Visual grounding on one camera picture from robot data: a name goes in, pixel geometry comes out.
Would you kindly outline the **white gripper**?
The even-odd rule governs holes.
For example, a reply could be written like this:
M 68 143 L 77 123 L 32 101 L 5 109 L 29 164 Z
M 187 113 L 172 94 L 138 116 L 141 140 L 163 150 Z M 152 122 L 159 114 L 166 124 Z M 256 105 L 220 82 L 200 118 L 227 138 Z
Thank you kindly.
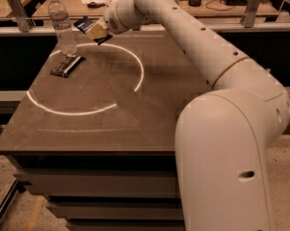
M 117 2 L 109 7 L 103 15 L 103 21 L 96 21 L 86 32 L 92 39 L 104 39 L 108 36 L 108 29 L 114 34 L 121 34 L 129 30 L 128 27 L 128 8 L 122 2 Z

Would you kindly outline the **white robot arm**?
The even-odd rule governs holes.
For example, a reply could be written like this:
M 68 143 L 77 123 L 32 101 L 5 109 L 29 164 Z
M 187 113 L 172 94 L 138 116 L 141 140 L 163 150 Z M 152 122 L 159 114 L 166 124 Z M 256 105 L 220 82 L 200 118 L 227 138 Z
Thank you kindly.
M 286 88 L 176 0 L 119 0 L 92 31 L 106 40 L 152 22 L 212 88 L 188 103 L 175 128 L 186 231 L 276 231 L 266 150 L 290 120 Z

